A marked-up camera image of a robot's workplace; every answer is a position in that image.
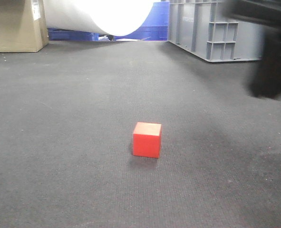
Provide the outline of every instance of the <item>white cylinder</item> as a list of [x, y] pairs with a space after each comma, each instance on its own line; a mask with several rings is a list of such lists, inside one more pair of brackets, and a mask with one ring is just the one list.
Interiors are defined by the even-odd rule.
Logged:
[[49, 28], [125, 36], [147, 18], [155, 0], [44, 0]]

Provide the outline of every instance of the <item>blue container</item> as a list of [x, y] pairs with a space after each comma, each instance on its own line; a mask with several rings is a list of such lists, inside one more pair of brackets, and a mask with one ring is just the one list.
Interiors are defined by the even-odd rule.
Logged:
[[154, 2], [151, 12], [141, 26], [168, 26], [169, 10], [168, 1]]
[[49, 40], [98, 41], [99, 33], [48, 29]]
[[167, 40], [168, 26], [141, 26], [135, 32], [116, 39]]
[[167, 40], [170, 4], [168, 1], [154, 2], [151, 12], [139, 29], [116, 39]]

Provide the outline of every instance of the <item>blurry black object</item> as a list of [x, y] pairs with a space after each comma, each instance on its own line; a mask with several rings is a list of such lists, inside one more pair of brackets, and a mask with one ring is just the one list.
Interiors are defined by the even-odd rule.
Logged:
[[281, 28], [281, 0], [227, 0], [223, 12], [229, 18]]
[[281, 0], [228, 0], [227, 17], [269, 26], [265, 31], [262, 60], [248, 88], [255, 97], [281, 95]]
[[266, 30], [262, 60], [248, 88], [255, 97], [274, 99], [281, 95], [281, 33]]

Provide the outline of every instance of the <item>red block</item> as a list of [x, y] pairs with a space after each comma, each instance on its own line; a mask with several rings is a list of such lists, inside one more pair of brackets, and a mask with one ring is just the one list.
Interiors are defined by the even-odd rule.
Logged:
[[138, 122], [133, 132], [133, 155], [159, 158], [161, 124]]

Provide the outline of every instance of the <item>dark gray carpet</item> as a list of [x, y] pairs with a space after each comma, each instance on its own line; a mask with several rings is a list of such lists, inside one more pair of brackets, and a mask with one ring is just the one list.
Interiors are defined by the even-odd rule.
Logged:
[[[281, 101], [167, 42], [0, 54], [0, 228], [281, 228]], [[137, 121], [161, 157], [131, 155]]]

